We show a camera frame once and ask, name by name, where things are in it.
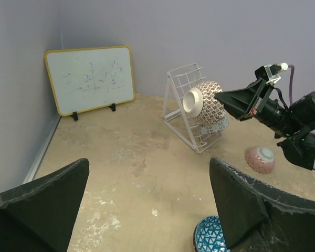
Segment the gray wall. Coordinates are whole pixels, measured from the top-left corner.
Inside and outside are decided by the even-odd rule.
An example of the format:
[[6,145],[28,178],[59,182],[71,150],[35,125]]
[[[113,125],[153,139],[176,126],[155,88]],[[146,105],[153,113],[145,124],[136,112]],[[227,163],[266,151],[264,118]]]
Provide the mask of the gray wall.
[[57,116],[43,54],[60,48],[58,0],[0,0],[0,192],[22,184]]
[[[261,65],[296,65],[294,99],[315,90],[315,1],[61,0],[65,48],[128,44],[135,87],[162,96],[166,72],[197,62],[224,90]],[[289,73],[277,87],[288,102]]]

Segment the metal dish rack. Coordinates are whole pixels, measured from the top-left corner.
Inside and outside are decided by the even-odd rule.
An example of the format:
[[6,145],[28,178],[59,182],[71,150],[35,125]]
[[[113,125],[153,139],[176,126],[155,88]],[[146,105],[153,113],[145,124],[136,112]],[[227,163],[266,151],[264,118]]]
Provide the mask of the metal dish rack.
[[[162,115],[164,123],[197,153],[202,153],[222,137],[220,131],[212,134],[200,134],[195,120],[188,118],[183,109],[184,95],[191,88],[205,81],[206,77],[202,76],[201,69],[202,67],[194,63],[167,73],[168,80]],[[173,91],[172,98],[170,98],[170,89]],[[173,103],[176,109],[169,109],[169,103]]]

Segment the pink speckled bowl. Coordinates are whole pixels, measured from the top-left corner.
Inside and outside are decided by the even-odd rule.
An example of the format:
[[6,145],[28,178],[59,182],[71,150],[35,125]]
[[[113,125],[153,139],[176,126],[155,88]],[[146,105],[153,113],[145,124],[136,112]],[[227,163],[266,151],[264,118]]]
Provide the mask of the pink speckled bowl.
[[245,151],[245,159],[249,166],[261,174],[269,174],[275,166],[273,152],[266,147],[252,147]]

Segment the whiteboard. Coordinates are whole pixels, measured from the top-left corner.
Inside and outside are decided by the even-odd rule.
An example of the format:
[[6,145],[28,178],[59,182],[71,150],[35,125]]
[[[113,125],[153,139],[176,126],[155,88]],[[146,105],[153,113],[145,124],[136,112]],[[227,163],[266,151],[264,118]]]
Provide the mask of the whiteboard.
[[48,51],[45,62],[63,117],[134,99],[127,46]]

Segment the beige floor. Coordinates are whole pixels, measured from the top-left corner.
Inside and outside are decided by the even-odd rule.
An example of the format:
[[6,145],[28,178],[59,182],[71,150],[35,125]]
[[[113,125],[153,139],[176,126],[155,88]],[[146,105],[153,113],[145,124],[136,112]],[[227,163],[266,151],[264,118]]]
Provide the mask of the beige floor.
[[[196,154],[162,121],[163,99],[138,94],[116,112],[100,109],[62,118],[37,177],[79,158],[90,176],[68,251],[188,252],[192,233],[217,214],[208,173],[211,157],[290,193],[315,200],[315,172],[288,163],[273,132],[255,119],[237,122],[202,154]],[[247,147],[270,147],[276,168],[253,171]]]

